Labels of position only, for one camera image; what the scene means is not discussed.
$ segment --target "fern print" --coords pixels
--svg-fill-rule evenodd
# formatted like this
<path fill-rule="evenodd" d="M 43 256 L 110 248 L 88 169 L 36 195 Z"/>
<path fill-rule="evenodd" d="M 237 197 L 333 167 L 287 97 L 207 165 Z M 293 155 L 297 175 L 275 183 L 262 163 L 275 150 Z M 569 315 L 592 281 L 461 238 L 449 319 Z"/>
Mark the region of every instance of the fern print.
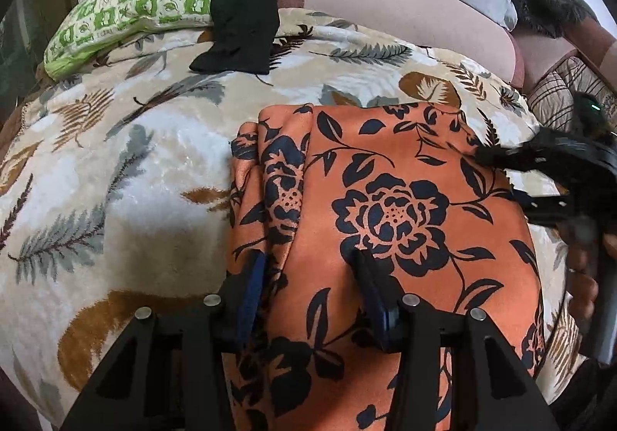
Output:
<path fill-rule="evenodd" d="M 504 109 L 511 110 L 517 116 L 521 117 L 525 112 L 525 109 L 519 103 L 519 98 L 520 96 L 518 93 L 508 86 L 502 86 L 499 89 L 499 103 L 502 104 L 502 107 Z"/>
<path fill-rule="evenodd" d="M 90 130 L 103 118 L 103 114 L 112 103 L 113 91 L 97 90 L 94 93 L 86 94 L 81 100 L 64 105 L 58 110 L 64 119 L 62 132 L 54 142 L 54 150 L 57 151 L 72 140 L 78 147 L 83 148 L 79 143 L 79 135 Z"/>
<path fill-rule="evenodd" d="M 91 212 L 85 210 L 79 216 L 76 210 L 66 217 L 58 215 L 51 226 L 26 238 L 17 257 L 8 254 L 8 258 L 17 263 L 17 283 L 30 279 L 34 285 L 37 268 L 43 277 L 50 274 L 56 281 L 58 266 L 73 272 L 76 262 L 84 266 L 94 265 L 91 255 L 103 252 L 104 225 L 103 204 Z"/>
<path fill-rule="evenodd" d="M 456 76 L 461 85 L 469 93 L 474 94 L 478 100 L 483 101 L 487 99 L 486 91 L 484 90 L 484 84 L 480 80 L 480 77 L 473 72 L 467 70 L 463 66 L 454 65 L 453 63 L 443 62 L 450 71 Z"/>
<path fill-rule="evenodd" d="M 150 147 L 152 135 L 152 133 L 147 134 L 146 129 L 141 125 L 132 127 L 128 142 L 121 151 L 113 171 L 103 203 L 79 214 L 77 210 L 73 210 L 69 216 L 58 215 L 51 226 L 26 238 L 17 257 L 8 254 L 8 258 L 17 263 L 15 279 L 18 284 L 22 280 L 30 279 L 34 285 L 37 270 L 43 277 L 51 276 L 56 281 L 58 267 L 67 272 L 74 272 L 76 265 L 85 267 L 94 265 L 93 255 L 103 253 L 107 206 L 122 198 L 121 190 L 126 187 L 129 179 L 144 172 L 140 166 L 152 151 Z M 23 205 L 25 197 L 27 194 L 20 197 L 16 207 L 20 203 L 21 206 Z M 10 231 L 12 223 L 7 225 L 5 222 L 4 225 L 7 226 L 7 231 Z"/>
<path fill-rule="evenodd" d="M 113 172 L 112 181 L 107 190 L 106 203 L 122 199 L 121 190 L 127 185 L 128 180 L 144 172 L 144 170 L 140 169 L 140 166 L 152 151 L 150 148 L 152 135 L 152 132 L 147 135 L 146 129 L 141 125 L 135 125 L 131 128 L 126 147 L 120 153 L 118 163 Z"/>
<path fill-rule="evenodd" d="M 20 194 L 19 198 L 17 198 L 15 206 L 13 206 L 12 210 L 8 214 L 8 217 L 6 218 L 6 220 L 4 220 L 4 223 L 2 224 L 2 228 L 0 229 L 0 251 L 2 251 L 6 246 L 6 240 L 8 240 L 8 237 L 10 236 L 10 232 L 13 229 L 13 224 L 17 219 L 17 215 L 19 215 L 19 212 L 22 211 L 22 208 L 24 208 L 24 205 L 26 203 L 26 200 L 28 199 L 28 195 L 30 194 L 30 190 L 32 188 L 32 179 L 33 175 L 30 173 L 30 178 L 26 183 L 26 188 Z"/>
<path fill-rule="evenodd" d="M 575 319 L 570 314 L 564 311 L 559 316 L 553 312 L 552 318 L 553 326 L 548 326 L 553 335 L 549 357 L 555 368 L 557 379 L 555 387 L 559 387 L 567 381 L 568 376 L 573 373 L 576 367 L 581 339 Z"/>
<path fill-rule="evenodd" d="M 490 147 L 501 145 L 499 135 L 497 134 L 497 129 L 495 128 L 493 121 L 491 121 L 488 116 L 482 112 L 482 109 L 478 109 L 477 111 L 482 114 L 484 122 L 486 123 L 486 145 L 489 145 Z"/>
<path fill-rule="evenodd" d="M 381 46 L 376 44 L 367 44 L 360 51 L 335 49 L 329 54 L 329 57 L 335 62 L 347 63 L 369 63 L 377 65 L 394 65 L 400 67 L 411 56 L 411 48 L 402 44 L 391 44 Z"/>
<path fill-rule="evenodd" d="M 169 102 L 169 100 L 175 99 L 176 97 L 203 97 L 210 100 L 214 105 L 218 105 L 223 101 L 225 89 L 219 79 L 226 74 L 226 72 L 221 72 L 219 74 L 197 74 L 188 76 L 168 86 L 164 90 L 158 91 L 146 103 L 142 103 L 133 98 L 135 103 L 140 107 L 118 121 L 111 130 L 107 132 L 105 140 L 109 140 L 117 135 L 125 126 L 135 121 L 135 119 L 148 112 L 150 109 Z"/>
<path fill-rule="evenodd" d="M 288 55 L 296 48 L 300 48 L 307 39 L 310 39 L 313 34 L 313 28 L 308 28 L 306 25 L 298 25 L 298 27 L 301 30 L 299 34 L 280 38 L 280 44 L 277 42 L 272 43 L 270 48 L 270 70 L 276 69 L 281 65 L 281 59 L 285 55 Z"/>

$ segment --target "bed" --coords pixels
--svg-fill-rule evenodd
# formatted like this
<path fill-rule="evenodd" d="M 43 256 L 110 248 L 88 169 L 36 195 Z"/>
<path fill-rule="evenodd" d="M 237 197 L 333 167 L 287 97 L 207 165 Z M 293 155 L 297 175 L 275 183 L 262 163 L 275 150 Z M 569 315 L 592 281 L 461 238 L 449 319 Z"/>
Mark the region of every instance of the bed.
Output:
<path fill-rule="evenodd" d="M 269 75 L 191 72 L 210 28 L 141 33 L 39 91 L 2 131 L 0 367 L 55 426 L 137 308 L 176 311 L 220 286 L 230 144 L 264 107 L 445 103 L 485 144 L 539 125 L 517 90 L 516 40 L 458 0 L 279 7 Z M 541 175 L 508 177 L 558 192 Z M 582 358 L 563 307 L 566 246 L 530 231 L 547 342 L 537 382 L 551 402 Z"/>

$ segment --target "black flower print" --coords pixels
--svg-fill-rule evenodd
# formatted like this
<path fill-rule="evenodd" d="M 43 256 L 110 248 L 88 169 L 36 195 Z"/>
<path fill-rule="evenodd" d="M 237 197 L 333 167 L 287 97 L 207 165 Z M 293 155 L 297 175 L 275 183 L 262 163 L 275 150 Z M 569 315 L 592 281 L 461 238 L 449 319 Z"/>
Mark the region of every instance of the black flower print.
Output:
<path fill-rule="evenodd" d="M 388 267 L 398 264 L 406 273 L 422 277 L 448 263 L 450 252 L 439 228 L 445 221 L 448 198 L 428 180 L 407 185 L 382 173 L 365 192 L 350 189 L 332 203 L 337 229 L 350 235 L 341 243 L 349 261 L 354 248 L 368 248 Z"/>
<path fill-rule="evenodd" d="M 398 105 L 384 105 L 383 110 L 386 114 L 396 116 L 396 119 L 403 120 L 405 116 L 411 112 L 413 108 L 417 108 L 420 104 L 416 102 L 412 103 L 399 103 Z"/>
<path fill-rule="evenodd" d="M 266 178 L 263 202 L 271 218 L 270 244 L 292 240 L 300 220 L 305 154 L 286 135 L 274 139 L 261 155 Z"/>

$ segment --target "leaf pattern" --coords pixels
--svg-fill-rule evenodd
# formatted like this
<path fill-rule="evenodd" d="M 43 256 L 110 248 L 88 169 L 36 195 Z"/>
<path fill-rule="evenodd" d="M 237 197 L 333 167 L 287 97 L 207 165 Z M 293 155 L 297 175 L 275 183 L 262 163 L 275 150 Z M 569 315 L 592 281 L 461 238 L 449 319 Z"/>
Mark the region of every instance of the leaf pattern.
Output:
<path fill-rule="evenodd" d="M 511 110 L 517 116 L 522 116 L 525 109 L 519 103 L 519 98 L 518 93 L 508 86 L 502 86 L 499 89 L 499 102 L 502 104 L 502 107 Z"/>
<path fill-rule="evenodd" d="M 107 190 L 106 203 L 122 199 L 121 190 L 126 187 L 128 180 L 141 175 L 144 170 L 140 169 L 143 160 L 150 154 L 150 142 L 153 132 L 148 135 L 141 125 L 132 127 L 128 135 L 126 147 L 120 153 L 118 163 L 113 171 L 112 181 Z"/>
<path fill-rule="evenodd" d="M 2 163 L 2 166 L 0 166 L 0 196 L 4 196 L 13 187 L 13 184 L 19 178 L 26 163 L 34 155 L 40 143 L 41 141 L 24 147 Z"/>
<path fill-rule="evenodd" d="M 379 119 L 369 119 L 362 125 L 358 135 L 374 135 L 385 127 L 385 124 Z"/>
<path fill-rule="evenodd" d="M 162 72 L 167 67 L 167 52 L 163 51 L 162 53 L 153 53 L 152 55 L 147 55 L 145 57 L 141 57 L 133 64 L 133 66 L 126 73 L 125 79 L 130 79 L 135 76 L 139 76 L 146 72 L 152 65 L 154 65 L 159 59 L 163 59 L 163 67 L 159 70 Z"/>
<path fill-rule="evenodd" d="M 214 187 L 200 187 L 181 194 L 183 198 L 195 204 L 212 204 L 218 202 L 214 206 L 208 208 L 209 212 L 227 211 L 230 208 L 230 195 L 231 189 L 221 191 L 219 189 L 215 189 Z"/>
<path fill-rule="evenodd" d="M 402 44 L 386 44 L 384 46 L 367 44 L 360 51 L 336 48 L 329 57 L 335 62 L 370 63 L 376 65 L 403 65 L 411 56 L 411 48 Z"/>
<path fill-rule="evenodd" d="M 491 121 L 488 116 L 482 112 L 482 109 L 479 108 L 477 111 L 482 114 L 484 122 L 486 123 L 486 145 L 489 145 L 490 147 L 501 145 L 499 135 L 497 134 L 497 129 L 495 128 L 493 121 Z"/>
<path fill-rule="evenodd" d="M 349 20 L 336 19 L 336 20 L 332 20 L 332 22 L 326 24 L 326 27 L 336 27 L 337 29 L 349 29 L 352 26 L 354 27 L 354 29 L 356 29 L 356 32 L 357 32 L 358 31 L 358 24 L 357 23 L 352 23 Z"/>
<path fill-rule="evenodd" d="M 422 72 L 409 72 L 399 81 L 399 88 L 411 98 L 461 108 L 459 94 L 454 85 L 445 79 L 428 76 Z"/>
<path fill-rule="evenodd" d="M 16 282 L 19 284 L 22 279 L 30 278 L 34 285 L 37 269 L 43 277 L 49 273 L 56 281 L 58 266 L 74 272 L 77 263 L 94 265 L 92 255 L 103 252 L 104 223 L 103 204 L 79 215 L 76 210 L 66 217 L 58 215 L 51 226 L 25 239 L 17 257 L 8 254 L 8 258 L 17 263 Z"/>
<path fill-rule="evenodd" d="M 270 48 L 270 70 L 276 69 L 281 65 L 281 59 L 290 54 L 293 50 L 300 48 L 304 42 L 311 38 L 313 28 L 308 28 L 306 25 L 298 25 L 300 33 L 296 35 L 287 35 L 278 39 L 279 42 L 274 42 Z"/>
<path fill-rule="evenodd" d="M 15 280 L 30 279 L 35 284 L 36 270 L 56 281 L 58 266 L 74 272 L 75 265 L 94 265 L 92 255 L 103 253 L 103 236 L 107 204 L 122 198 L 120 192 L 130 178 L 143 173 L 140 165 L 151 151 L 152 133 L 146 134 L 141 125 L 131 129 L 125 149 L 120 153 L 104 203 L 79 215 L 77 210 L 69 216 L 58 215 L 51 226 L 28 236 L 17 257 L 8 258 L 17 263 Z"/>
<path fill-rule="evenodd" d="M 563 311 L 561 317 L 553 311 L 552 317 L 553 325 L 548 325 L 553 335 L 550 359 L 557 376 L 554 386 L 559 387 L 576 366 L 581 339 L 576 321 L 567 311 Z"/>
<path fill-rule="evenodd" d="M 398 103 L 399 103 L 399 99 L 396 97 L 390 98 L 390 97 L 377 96 L 369 100 L 368 103 L 366 104 L 366 107 L 367 108 L 383 107 L 385 105 L 397 105 Z"/>
<path fill-rule="evenodd" d="M 338 90 L 330 85 L 323 85 L 322 97 L 319 99 L 319 103 L 322 105 L 351 105 L 355 107 L 361 107 L 360 100 L 344 91 Z"/>
<path fill-rule="evenodd" d="M 54 141 L 53 152 L 63 147 L 72 140 L 78 147 L 83 147 L 79 141 L 79 135 L 94 127 L 101 119 L 107 108 L 112 103 L 112 90 L 97 90 L 94 93 L 84 95 L 81 100 L 62 106 L 58 109 L 64 120 L 62 131 Z"/>
<path fill-rule="evenodd" d="M 158 105 L 161 105 L 162 103 L 168 102 L 169 100 L 175 99 L 176 97 L 184 95 L 193 97 L 205 97 L 215 105 L 218 105 L 223 101 L 224 95 L 224 86 L 221 84 L 219 79 L 225 74 L 226 73 L 220 73 L 213 76 L 197 74 L 193 76 L 188 76 L 187 78 L 184 78 L 181 81 L 178 81 L 177 83 L 174 83 L 171 86 L 165 88 L 163 91 L 155 93 L 152 98 L 150 98 L 150 100 L 148 100 L 146 103 L 136 101 L 136 103 L 139 104 L 140 108 L 131 112 L 131 114 L 123 117 L 120 121 L 118 121 L 111 128 L 111 130 L 107 132 L 105 140 L 109 140 L 113 136 L 117 135 L 121 129 L 135 121 L 135 119 L 146 113 L 148 110 Z"/>
<path fill-rule="evenodd" d="M 455 310 L 464 313 L 474 308 L 481 308 L 493 294 L 504 288 L 504 284 L 490 278 L 477 280 L 461 293 Z"/>
<path fill-rule="evenodd" d="M 17 202 L 11 209 L 6 220 L 4 220 L 4 224 L 2 224 L 2 229 L 0 229 L 0 251 L 2 251 L 6 246 L 6 240 L 8 240 L 8 237 L 10 236 L 10 232 L 13 229 L 13 224 L 17 219 L 17 215 L 19 215 L 19 212 L 22 211 L 22 208 L 24 208 L 24 204 L 26 203 L 28 195 L 30 194 L 30 189 L 32 188 L 32 179 L 33 175 L 30 173 L 30 178 L 26 183 L 26 188 L 21 193 L 19 198 L 17 198 Z"/>
<path fill-rule="evenodd" d="M 467 90 L 471 94 L 474 94 L 480 101 L 487 99 L 486 91 L 484 90 L 484 84 L 480 80 L 479 76 L 467 70 L 463 66 L 458 66 L 452 63 L 445 62 L 444 64 L 456 76 L 456 78 L 459 80 L 461 85 L 463 85 L 465 90 Z"/>

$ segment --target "brown leaf print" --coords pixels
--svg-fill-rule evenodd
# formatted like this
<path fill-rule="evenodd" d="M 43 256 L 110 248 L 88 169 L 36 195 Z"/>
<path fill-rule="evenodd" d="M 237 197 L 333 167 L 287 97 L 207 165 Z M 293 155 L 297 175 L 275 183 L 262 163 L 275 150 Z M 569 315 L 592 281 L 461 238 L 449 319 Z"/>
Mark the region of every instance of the brown leaf print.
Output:
<path fill-rule="evenodd" d="M 8 237 L 10 236 L 10 232 L 13 229 L 13 224 L 17 219 L 17 215 L 19 215 L 19 212 L 22 211 L 22 208 L 24 208 L 24 204 L 28 199 L 28 195 L 30 194 L 30 189 L 32 187 L 32 178 L 33 175 L 30 173 L 30 178 L 26 183 L 26 188 L 21 193 L 19 198 L 17 198 L 15 206 L 13 206 L 12 210 L 8 214 L 8 217 L 6 218 L 6 220 L 4 220 L 4 223 L 2 224 L 2 228 L 0 229 L 0 251 L 2 251 L 6 246 L 6 240 L 8 240 Z"/>
<path fill-rule="evenodd" d="M 454 85 L 445 79 L 428 76 L 422 72 L 409 72 L 399 81 L 399 88 L 411 98 L 461 108 L 459 94 Z"/>
<path fill-rule="evenodd" d="M 159 297 L 130 290 L 111 291 L 106 299 L 84 308 L 70 322 L 58 342 L 58 363 L 64 379 L 81 391 L 106 353 L 103 345 L 118 335 L 142 306 L 171 314 L 203 300 L 207 292 L 189 297 Z"/>
<path fill-rule="evenodd" d="M 0 166 L 0 196 L 4 196 L 13 187 L 40 143 L 41 141 L 23 148 L 2 163 L 2 166 Z"/>
<path fill-rule="evenodd" d="M 199 37 L 197 38 L 197 42 L 212 42 L 214 41 L 214 32 L 211 27 L 206 28 Z"/>
<path fill-rule="evenodd" d="M 215 201 L 220 203 L 215 206 L 209 207 L 209 212 L 223 212 L 229 210 L 229 195 L 231 190 L 220 191 L 214 187 L 200 187 L 199 189 L 193 189 L 192 191 L 186 191 L 182 193 L 182 197 L 195 204 L 212 204 Z"/>
<path fill-rule="evenodd" d="M 468 71 L 465 67 L 454 65 L 453 63 L 445 63 L 445 65 L 457 77 L 465 90 L 467 90 L 471 94 L 474 94 L 480 101 L 487 99 L 486 91 L 484 90 L 484 84 L 480 80 L 479 76 L 475 75 L 473 72 Z"/>
<path fill-rule="evenodd" d="M 548 329 L 553 334 L 553 342 L 548 357 L 555 367 L 554 386 L 559 387 L 576 365 L 581 337 L 575 319 L 567 311 L 561 317 L 553 311 L 552 316 L 554 326 L 549 325 Z"/>
<path fill-rule="evenodd" d="M 351 105 L 357 107 L 358 104 L 354 102 L 351 98 L 347 98 L 346 96 L 338 93 L 337 91 L 332 91 L 332 100 L 336 105 Z"/>
<path fill-rule="evenodd" d="M 97 90 L 87 93 L 81 100 L 69 103 L 58 109 L 64 119 L 62 132 L 54 142 L 54 150 L 57 151 L 71 140 L 75 140 L 78 147 L 79 135 L 93 128 L 101 119 L 107 108 L 112 103 L 112 90 Z"/>

